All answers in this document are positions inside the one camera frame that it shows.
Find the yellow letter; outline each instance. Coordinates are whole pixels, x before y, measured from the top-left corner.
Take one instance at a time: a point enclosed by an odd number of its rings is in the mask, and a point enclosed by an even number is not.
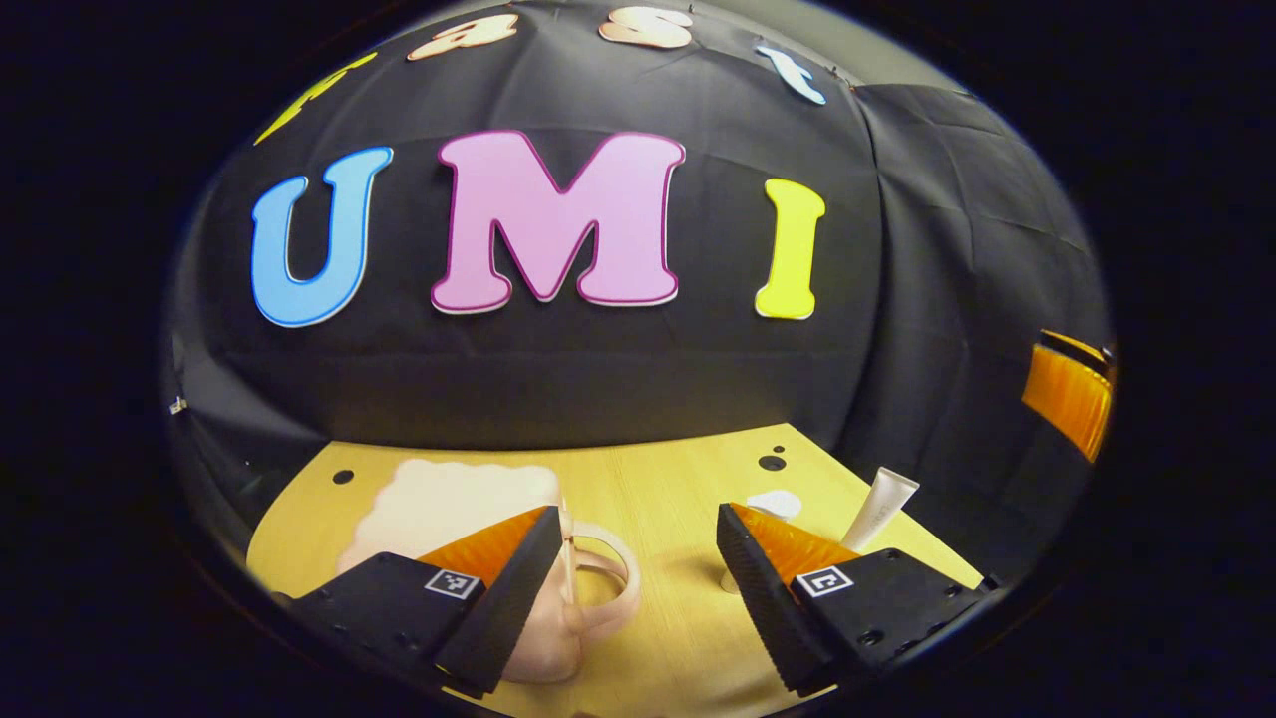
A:
[[[498,40],[505,40],[518,32],[514,29],[514,23],[517,22],[518,15],[507,14],[478,18],[462,26],[450,27],[435,34],[430,42],[408,52],[407,59],[422,60],[443,55],[453,47],[477,47],[480,45],[490,45]]]
[[[810,265],[815,253],[815,222],[824,216],[824,199],[789,180],[769,179],[767,196],[776,205],[776,244],[767,286],[758,289],[754,309],[776,319],[805,319],[815,311]]]
[[[352,69],[357,68],[359,65],[362,65],[364,62],[371,60],[375,56],[376,56],[376,52],[373,52],[370,55],[365,55],[364,57],[360,57],[360,59],[355,60],[353,62],[346,65],[345,68],[342,68],[342,69],[332,73],[330,75],[323,78],[322,80],[319,80],[318,83],[315,83],[315,85],[311,87],[310,89],[302,92],[301,97],[297,97],[296,101],[292,102],[292,105],[288,105],[288,108],[285,110],[283,114],[279,115],[279,117],[277,120],[274,120],[274,122],[271,126],[265,128],[265,131],[262,133],[262,136],[256,138],[256,142],[254,142],[253,144],[260,143],[263,139],[265,139],[267,136],[269,136],[271,133],[273,133],[274,130],[277,130],[277,129],[282,128],[283,125],[288,124],[288,120],[291,120],[292,117],[296,117],[297,114],[301,112],[301,106],[302,105],[305,105],[306,102],[314,99],[315,97],[319,97],[329,87],[337,84],[337,80],[339,80],[341,78],[346,77],[346,71],[347,70],[352,70]]]
[[[629,42],[649,47],[684,47],[692,42],[692,18],[674,10],[656,8],[620,8],[612,10],[598,27],[598,34],[611,42]]]

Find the wooden table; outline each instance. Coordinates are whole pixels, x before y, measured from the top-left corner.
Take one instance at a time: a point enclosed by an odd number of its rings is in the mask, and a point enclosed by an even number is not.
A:
[[[762,457],[785,460],[781,471]],[[572,514],[611,529],[637,555],[643,604],[634,621],[596,645],[570,681],[501,682],[480,705],[510,715],[604,718],[764,715],[800,703],[786,691],[744,602],[723,592],[715,545],[718,505],[787,490],[803,500],[795,525],[838,541],[869,486],[789,425],[679,441],[560,451],[429,451],[333,443],[301,471],[267,513],[248,552],[250,571],[271,590],[301,596],[336,575],[355,525],[407,459],[540,465],[561,482]],[[336,472],[357,481],[334,485]],[[925,477],[919,477],[926,491]],[[614,556],[596,542],[583,548]],[[900,548],[966,588],[980,574],[906,514],[868,552]],[[606,576],[578,573],[583,603],[616,594]]]

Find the mug handle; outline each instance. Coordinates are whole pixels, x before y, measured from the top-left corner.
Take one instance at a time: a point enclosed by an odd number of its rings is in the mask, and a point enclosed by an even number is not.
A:
[[[638,560],[629,551],[629,547],[625,546],[625,542],[620,541],[620,537],[607,529],[597,524],[575,522],[573,536],[601,541],[620,557],[620,564],[616,564],[605,556],[578,548],[575,550],[577,568],[600,569],[615,574],[625,582],[624,590],[612,601],[602,606],[581,607],[581,613],[584,616],[583,643],[588,645],[625,627],[638,613],[638,603],[642,593],[642,573],[638,570]]]

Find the letter m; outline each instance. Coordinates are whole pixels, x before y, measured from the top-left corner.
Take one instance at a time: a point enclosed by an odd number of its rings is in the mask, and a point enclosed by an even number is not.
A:
[[[523,281],[551,301],[591,228],[593,263],[577,291],[595,304],[644,306],[678,293],[665,256],[669,181],[686,150],[672,139],[620,133],[607,138],[567,190],[559,189],[521,131],[459,136],[439,149],[456,170],[448,272],[430,291],[449,314],[499,309],[513,283],[496,273],[496,230]]]

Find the letter u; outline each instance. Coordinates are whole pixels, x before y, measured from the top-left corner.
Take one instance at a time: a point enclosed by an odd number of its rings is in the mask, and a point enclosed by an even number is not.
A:
[[[253,297],[262,315],[281,326],[318,324],[341,311],[359,291],[367,261],[367,207],[373,176],[390,163],[389,147],[371,147],[328,166],[323,179],[333,187],[328,226],[328,260],[299,281],[288,269],[292,207],[306,191],[306,177],[285,180],[253,208]]]

